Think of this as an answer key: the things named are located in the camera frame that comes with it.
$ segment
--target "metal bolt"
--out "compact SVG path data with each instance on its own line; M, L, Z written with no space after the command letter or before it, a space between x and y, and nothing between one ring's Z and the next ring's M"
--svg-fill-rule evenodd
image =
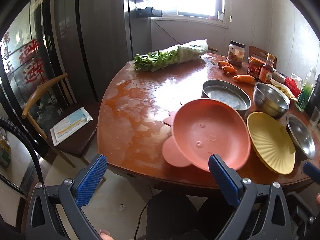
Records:
M42 187L42 183L41 182L38 182L37 184L36 184L36 188L41 188Z
M70 185L72 182L73 182L72 179L65 179L63 183L64 183L65 185Z
M276 181L273 183L273 186L276 187L276 188L280 188L279 182L276 182Z
M309 218L309 223L310 223L310 224L313 224L314 221L315 221L315 218L314 218L314 217L310 217L310 218Z
M244 178L242 181L244 184L251 184L251 179Z

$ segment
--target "black thermos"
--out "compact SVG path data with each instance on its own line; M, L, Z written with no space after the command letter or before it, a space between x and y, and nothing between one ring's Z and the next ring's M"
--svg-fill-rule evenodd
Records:
M305 112L310 117L312 116L313 110L315 109L315 106L320 109L320 75L318 75L318 79L315 85L315 89L313 90L310 100L307 103Z

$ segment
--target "green bottle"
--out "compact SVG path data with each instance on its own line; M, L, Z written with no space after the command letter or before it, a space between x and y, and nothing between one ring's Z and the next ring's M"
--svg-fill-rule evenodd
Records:
M310 99L311 93L316 83L316 68L312 67L310 73L306 75L304 79L303 88L298 96L298 102L296 102L296 107L303 112L307 106Z

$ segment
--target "leafy green vegetable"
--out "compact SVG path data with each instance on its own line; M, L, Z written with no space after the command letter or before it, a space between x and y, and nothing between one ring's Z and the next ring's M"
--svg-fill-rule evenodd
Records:
M134 69L153 72L169 64L179 63L179 50L150 52L143 56L136 54L134 60Z

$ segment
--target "glossy tabletop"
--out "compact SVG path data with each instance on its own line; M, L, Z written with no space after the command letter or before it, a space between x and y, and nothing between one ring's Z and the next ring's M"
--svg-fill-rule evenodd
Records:
M207 53L201 59L171 65L153 73L135 71L133 62L128 62L108 86L100 107L98 121L98 152L105 155L108 165L123 172L199 188L217 188L211 174L195 166L178 168L168 164L161 153L164 141L171 135L171 128L163 123L170 111L178 110L181 104L201 97L202 84L208 79L219 79L237 85L252 100L252 84L232 80L217 65L225 57ZM243 63L236 74L246 74ZM248 114L255 110L252 106ZM296 109L293 102L287 114L294 114L309 126L308 116ZM286 125L286 115L279 122ZM311 161L319 166L318 131L312 132L316 145L316 158ZM269 170L251 149L247 163L238 173L255 183L282 185L310 179L302 171L302 163L295 163L289 175Z

